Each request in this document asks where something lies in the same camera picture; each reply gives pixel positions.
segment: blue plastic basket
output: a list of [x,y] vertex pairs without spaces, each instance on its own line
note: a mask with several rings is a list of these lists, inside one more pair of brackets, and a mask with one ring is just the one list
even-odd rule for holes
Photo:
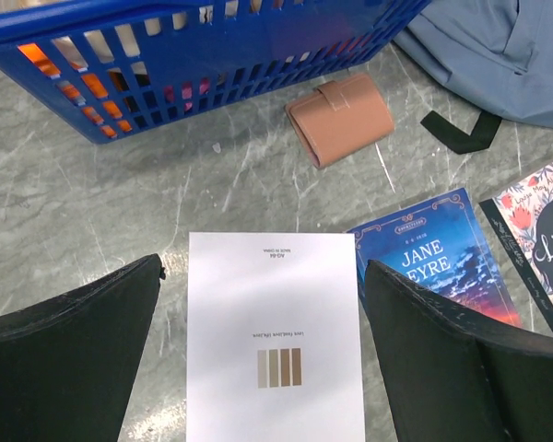
[[[71,0],[0,14],[0,69],[90,141],[107,143],[364,63],[429,3],[264,0],[253,10],[251,1],[239,0],[235,16],[224,13],[226,0]],[[125,53],[118,30],[127,24],[139,54]],[[113,60],[99,58],[91,31]],[[85,64],[58,49],[64,37]],[[30,43],[52,69],[19,49]]]

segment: jane eyre book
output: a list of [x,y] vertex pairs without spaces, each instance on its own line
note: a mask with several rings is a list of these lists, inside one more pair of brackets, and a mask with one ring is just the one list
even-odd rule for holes
[[553,331],[553,163],[481,207]]
[[448,192],[350,230],[359,285],[369,260],[491,318],[520,326],[465,189]]

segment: book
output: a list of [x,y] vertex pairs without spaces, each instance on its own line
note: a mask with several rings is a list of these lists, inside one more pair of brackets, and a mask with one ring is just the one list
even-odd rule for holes
[[553,331],[553,163],[481,208]]
[[521,326],[465,189],[349,232],[355,235],[359,286],[369,260],[377,260],[442,297]]
[[365,441],[348,234],[191,233],[186,441]]

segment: black backpack strap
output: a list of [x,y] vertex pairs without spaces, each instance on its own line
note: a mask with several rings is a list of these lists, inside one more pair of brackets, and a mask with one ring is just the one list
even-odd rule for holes
[[434,110],[424,117],[421,124],[455,154],[463,155],[489,149],[501,120],[501,117],[483,110],[470,135],[446,121]]

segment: color swatch strip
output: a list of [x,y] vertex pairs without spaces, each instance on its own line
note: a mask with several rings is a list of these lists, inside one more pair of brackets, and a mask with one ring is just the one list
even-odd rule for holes
[[300,385],[302,385],[300,348],[258,351],[259,389]]

